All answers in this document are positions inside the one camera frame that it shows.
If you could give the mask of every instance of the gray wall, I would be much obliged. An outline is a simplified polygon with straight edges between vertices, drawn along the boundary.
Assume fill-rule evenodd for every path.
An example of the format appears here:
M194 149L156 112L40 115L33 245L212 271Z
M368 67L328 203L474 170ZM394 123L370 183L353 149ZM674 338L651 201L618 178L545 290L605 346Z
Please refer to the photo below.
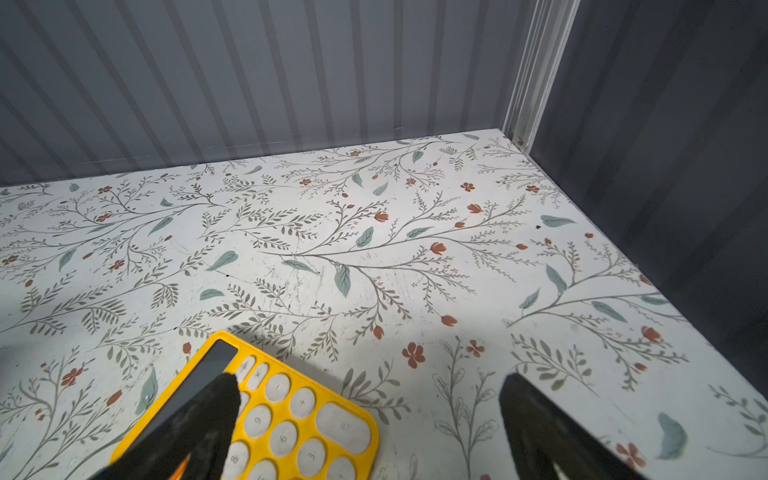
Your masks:
M582 0L531 155L768 391L768 3Z
M500 127L530 0L1 0L0 184Z

